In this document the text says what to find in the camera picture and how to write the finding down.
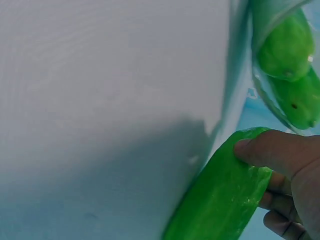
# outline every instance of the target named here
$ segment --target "green cucumber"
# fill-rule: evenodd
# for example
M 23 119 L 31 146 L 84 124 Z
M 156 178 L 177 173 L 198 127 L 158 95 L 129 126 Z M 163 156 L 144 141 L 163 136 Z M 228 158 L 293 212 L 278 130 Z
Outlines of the green cucumber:
M 268 79 L 276 101 L 293 126 L 305 130 L 319 122 L 320 79 L 312 67 L 295 82 Z
M 237 240 L 254 214 L 271 177 L 267 167 L 239 161 L 233 153 L 241 139 L 268 130 L 237 131 L 214 153 L 185 194 L 163 240 Z
M 294 82 L 308 73 L 315 48 L 306 16 L 298 9 L 268 35 L 257 61 L 267 75 Z

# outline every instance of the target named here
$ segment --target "cucumber skin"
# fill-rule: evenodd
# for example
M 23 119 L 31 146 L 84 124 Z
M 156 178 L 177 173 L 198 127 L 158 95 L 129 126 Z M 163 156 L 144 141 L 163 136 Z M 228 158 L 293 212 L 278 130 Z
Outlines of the cucumber skin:
M 267 167 L 240 162 L 233 153 L 241 139 L 267 131 L 237 131 L 214 153 L 176 209 L 163 240 L 237 240 L 254 214 L 271 177 Z
M 313 128 L 320 121 L 320 79 L 311 67 L 295 82 L 268 77 L 272 93 L 287 120 L 300 130 Z
M 309 23 L 304 12 L 298 9 L 268 35 L 257 60 L 267 75 L 294 82 L 308 73 L 315 50 Z

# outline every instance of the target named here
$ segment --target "white surface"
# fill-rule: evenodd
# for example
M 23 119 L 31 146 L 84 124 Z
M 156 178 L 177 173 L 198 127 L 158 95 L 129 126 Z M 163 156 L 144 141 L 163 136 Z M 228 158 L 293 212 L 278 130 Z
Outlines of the white surface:
M 0 0 L 0 239 L 159 239 L 221 118 L 229 13 Z

